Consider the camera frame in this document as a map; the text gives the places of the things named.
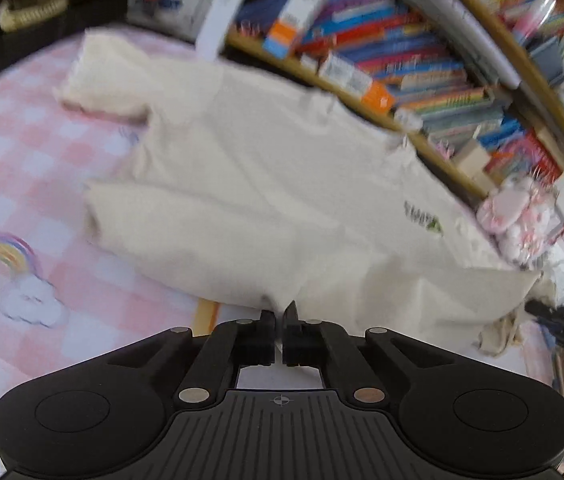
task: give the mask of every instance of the rainbow illustration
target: rainbow illustration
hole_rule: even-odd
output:
[[[30,246],[11,234],[0,233],[0,261],[11,273],[40,275],[40,263]]]

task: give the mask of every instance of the plush toy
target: plush toy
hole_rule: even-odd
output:
[[[495,235],[505,260],[525,265],[542,253],[554,206],[553,194],[531,177],[510,178],[491,192],[476,217]]]

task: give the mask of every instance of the pink plush toy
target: pink plush toy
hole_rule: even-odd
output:
[[[529,264],[544,247],[555,198],[529,176],[506,180],[480,205],[482,228],[495,235],[505,260]]]

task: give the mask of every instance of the yellow strip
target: yellow strip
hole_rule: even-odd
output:
[[[217,301],[197,300],[197,310],[193,319],[193,335],[207,335],[212,332],[217,322],[220,304]]]

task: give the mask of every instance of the gingham pattern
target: gingham pattern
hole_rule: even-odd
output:
[[[152,54],[191,56],[189,46],[121,30]],[[81,36],[56,44],[0,75],[0,233],[31,246],[39,275],[64,306],[52,328],[9,319],[0,311],[0,396],[47,374],[172,326],[203,330],[218,319],[197,298],[140,276],[83,235],[81,191],[107,176],[142,134],[142,126],[62,108],[53,89],[77,59]],[[12,280],[0,264],[0,293]],[[220,320],[241,317],[224,308]]]

